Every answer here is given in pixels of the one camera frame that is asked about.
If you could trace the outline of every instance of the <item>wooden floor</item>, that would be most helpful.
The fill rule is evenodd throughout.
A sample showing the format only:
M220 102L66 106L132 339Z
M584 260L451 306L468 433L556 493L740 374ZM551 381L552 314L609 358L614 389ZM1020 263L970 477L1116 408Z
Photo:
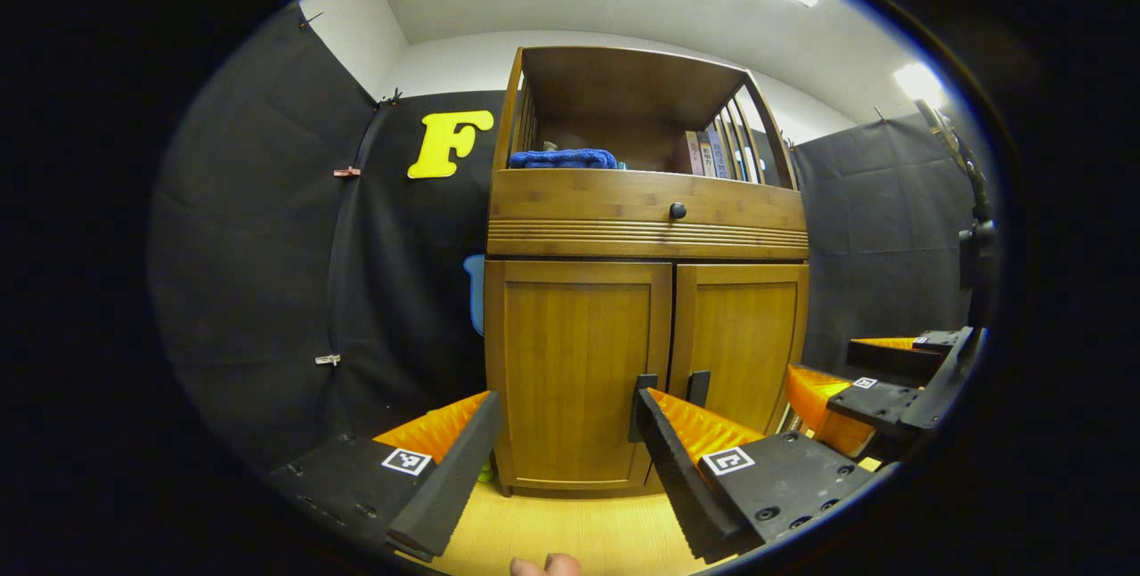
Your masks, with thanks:
M475 484L451 543L430 567L457 576L506 576L513 557L542 566L549 552L573 555L591 576L673 576L709 567L690 553L665 494L506 498L495 482Z

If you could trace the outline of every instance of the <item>blue object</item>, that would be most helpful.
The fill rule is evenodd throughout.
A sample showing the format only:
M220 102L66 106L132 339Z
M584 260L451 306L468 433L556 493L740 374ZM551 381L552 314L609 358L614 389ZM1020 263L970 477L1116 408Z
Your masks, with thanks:
M471 325L483 334L483 255L472 255L463 261L463 270L471 276Z
M561 151L524 151L512 154L512 169L617 169L610 151L601 148L567 148Z

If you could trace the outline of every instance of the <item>yellow letter f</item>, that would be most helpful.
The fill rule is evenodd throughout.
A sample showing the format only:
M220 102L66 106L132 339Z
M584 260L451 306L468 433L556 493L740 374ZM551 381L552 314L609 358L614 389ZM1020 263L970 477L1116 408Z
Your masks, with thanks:
M458 157L467 157L475 146L475 130L459 124L473 124L487 131L495 123L490 111L464 111L461 113L432 113L425 115L424 143L420 147L420 159L408 167L409 178L446 178L455 173L455 163L448 160L451 149Z

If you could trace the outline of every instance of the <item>cabinet door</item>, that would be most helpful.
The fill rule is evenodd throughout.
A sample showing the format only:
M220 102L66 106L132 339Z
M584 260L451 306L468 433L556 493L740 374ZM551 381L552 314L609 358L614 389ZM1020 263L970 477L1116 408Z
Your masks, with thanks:
M807 325L807 265L678 265L669 392L709 370L706 407L769 433Z
M643 486L650 457L628 441L629 413L638 374L665 386L671 265L488 260L483 302L503 485Z

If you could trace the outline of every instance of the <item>wooden cabinet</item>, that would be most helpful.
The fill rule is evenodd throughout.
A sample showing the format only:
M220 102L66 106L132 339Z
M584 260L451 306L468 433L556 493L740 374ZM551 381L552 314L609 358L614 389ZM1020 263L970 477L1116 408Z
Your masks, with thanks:
M709 409L758 431L782 414L784 368L803 347L805 265L487 260L483 282L508 490L643 486L649 454L627 439L638 374L683 398L689 375L708 370Z
M726 159L755 146L735 124L741 94L782 186L668 172L686 130L715 124ZM505 409L495 449L505 490L659 489L644 445L628 441L643 373L683 398L690 374L708 370L709 409L771 432L784 368L803 349L808 236L751 75L628 49L519 49L498 128L483 335ZM634 170L507 168L546 139L610 151Z
M505 486L640 486L634 381L668 371L668 263L494 261L483 268L488 386L500 392Z

